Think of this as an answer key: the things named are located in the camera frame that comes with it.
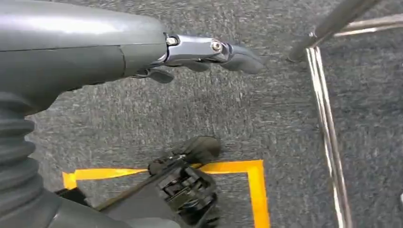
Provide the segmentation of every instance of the screw head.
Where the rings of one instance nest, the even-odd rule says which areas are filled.
[[[219,42],[218,40],[213,40],[211,42],[211,48],[213,49],[213,51],[215,52],[221,52],[222,51],[222,43]]]
[[[169,46],[174,46],[174,45],[179,44],[179,41],[175,37],[168,37],[166,39],[166,44]]]

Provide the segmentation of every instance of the gray robot arm casing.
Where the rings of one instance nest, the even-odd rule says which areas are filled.
[[[26,115],[62,93],[131,76],[166,51],[156,19],[62,3],[0,0],[0,227],[129,228],[44,189]]]
[[[36,113],[62,92],[136,74],[167,50],[160,21],[70,4],[0,2],[0,92]]]

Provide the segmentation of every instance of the robotic arm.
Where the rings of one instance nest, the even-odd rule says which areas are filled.
[[[169,35],[156,19],[62,3],[0,2],[0,227],[129,228],[43,188],[34,129],[25,116],[46,110],[63,92],[126,77],[168,83],[160,66],[200,72],[209,64],[258,73],[247,49],[214,38]],[[173,228],[171,223],[133,227]]]

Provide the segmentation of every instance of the chrome pole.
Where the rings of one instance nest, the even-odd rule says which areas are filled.
[[[293,62],[303,59],[306,48],[317,46],[346,27],[381,0],[344,0],[308,36],[298,43],[288,56]]]
[[[373,33],[393,28],[403,28],[403,14],[395,14],[382,18],[355,21],[348,24],[345,28],[336,33],[334,36],[342,37],[364,33]]]
[[[319,125],[323,135],[327,166],[333,185],[338,227],[352,228],[351,210],[348,203],[340,152],[338,150],[336,131],[319,47],[307,48],[306,55],[315,91],[316,105],[319,113]]]

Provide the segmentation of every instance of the yellow tape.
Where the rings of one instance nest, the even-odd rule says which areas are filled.
[[[217,162],[205,165],[201,170],[209,174],[247,173],[255,228],[270,228],[263,160]],[[74,173],[63,173],[63,183],[66,189],[73,189],[77,187],[77,181],[116,178],[144,171],[147,170],[82,169]]]

